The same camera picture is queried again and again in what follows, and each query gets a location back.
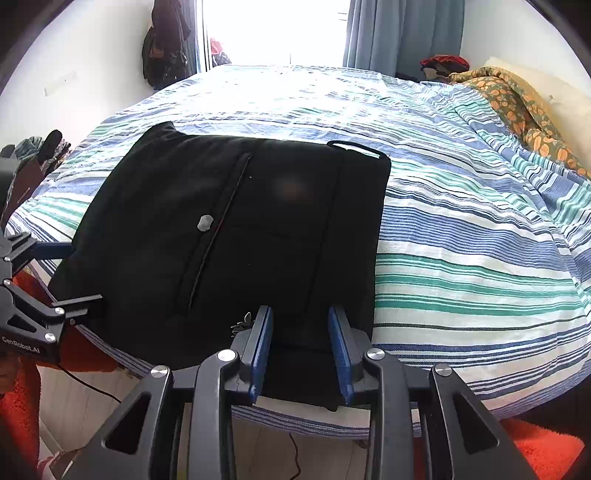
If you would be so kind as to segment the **black pants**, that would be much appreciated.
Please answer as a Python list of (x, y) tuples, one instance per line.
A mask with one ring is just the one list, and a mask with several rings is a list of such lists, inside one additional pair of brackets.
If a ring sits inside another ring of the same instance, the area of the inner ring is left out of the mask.
[(386, 154), (359, 144), (154, 125), (99, 188), (50, 292), (101, 296), (88, 328), (174, 369), (228, 347), (246, 315), (270, 307), (263, 394), (335, 409), (329, 310), (373, 328), (390, 173)]

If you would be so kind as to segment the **orange red rug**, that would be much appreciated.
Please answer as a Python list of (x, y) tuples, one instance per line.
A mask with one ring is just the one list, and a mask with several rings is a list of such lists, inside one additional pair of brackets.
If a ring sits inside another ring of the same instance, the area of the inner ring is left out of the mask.
[[(113, 372), (117, 363), (82, 334), (69, 332), (61, 348), (62, 359), (75, 372)], [(40, 478), (47, 460), (39, 458), (40, 364), (21, 359), (13, 390), (1, 400), (1, 419), (12, 441), (29, 467)], [(540, 479), (564, 479), (582, 458), (585, 445), (575, 436), (554, 432), (534, 424), (507, 419), (502, 422), (516, 447)]]

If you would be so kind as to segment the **clutter pile beside bed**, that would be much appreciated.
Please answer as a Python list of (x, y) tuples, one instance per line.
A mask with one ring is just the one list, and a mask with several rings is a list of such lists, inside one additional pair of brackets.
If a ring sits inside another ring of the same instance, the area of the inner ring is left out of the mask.
[(1, 149), (1, 229), (29, 199), (45, 177), (61, 165), (71, 144), (59, 130), (33, 136)]

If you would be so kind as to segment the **striped blue bedsheet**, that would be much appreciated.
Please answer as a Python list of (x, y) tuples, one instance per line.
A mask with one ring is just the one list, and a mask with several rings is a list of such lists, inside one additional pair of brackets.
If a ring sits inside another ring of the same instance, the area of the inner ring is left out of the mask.
[(149, 127), (324, 143), (392, 163), (374, 340), (417, 367), (450, 364), (500, 418), (590, 376), (590, 183), (523, 148), (463, 85), (331, 67), (224, 65), (97, 126), (8, 229), (71, 239), (109, 172)]

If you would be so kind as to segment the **dark hanging bag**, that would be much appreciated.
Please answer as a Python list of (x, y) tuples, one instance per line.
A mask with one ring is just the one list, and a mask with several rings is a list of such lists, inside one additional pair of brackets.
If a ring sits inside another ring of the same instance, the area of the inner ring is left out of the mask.
[(162, 90), (197, 73), (194, 46), (194, 2), (155, 0), (151, 26), (142, 45), (143, 77)]

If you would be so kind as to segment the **yellow floral blanket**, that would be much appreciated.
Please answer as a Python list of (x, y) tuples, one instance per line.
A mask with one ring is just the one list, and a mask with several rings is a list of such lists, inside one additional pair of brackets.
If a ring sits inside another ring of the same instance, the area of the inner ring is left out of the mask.
[(563, 138), (549, 104), (524, 79), (499, 67), (484, 66), (451, 73), (449, 80), (478, 91), (524, 147), (583, 178), (590, 178), (590, 168)]

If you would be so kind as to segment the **window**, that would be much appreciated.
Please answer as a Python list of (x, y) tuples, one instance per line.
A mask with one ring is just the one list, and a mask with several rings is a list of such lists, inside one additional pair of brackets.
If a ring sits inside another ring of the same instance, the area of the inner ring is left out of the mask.
[(205, 31), (235, 65), (341, 66), (349, 2), (205, 1)]

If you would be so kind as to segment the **red and dark clothes pile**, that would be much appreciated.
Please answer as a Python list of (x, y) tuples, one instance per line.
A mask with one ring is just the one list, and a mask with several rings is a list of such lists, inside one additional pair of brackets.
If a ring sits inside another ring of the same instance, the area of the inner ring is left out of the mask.
[(449, 82), (452, 73), (463, 73), (470, 70), (470, 64), (461, 56), (438, 54), (420, 62), (426, 81)]

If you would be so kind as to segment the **blue curtain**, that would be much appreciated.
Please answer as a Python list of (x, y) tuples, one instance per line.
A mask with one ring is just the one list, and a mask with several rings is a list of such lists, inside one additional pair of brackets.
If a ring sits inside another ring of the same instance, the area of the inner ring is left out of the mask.
[(458, 55), (462, 0), (356, 0), (349, 3), (342, 65), (417, 79), (421, 62)]

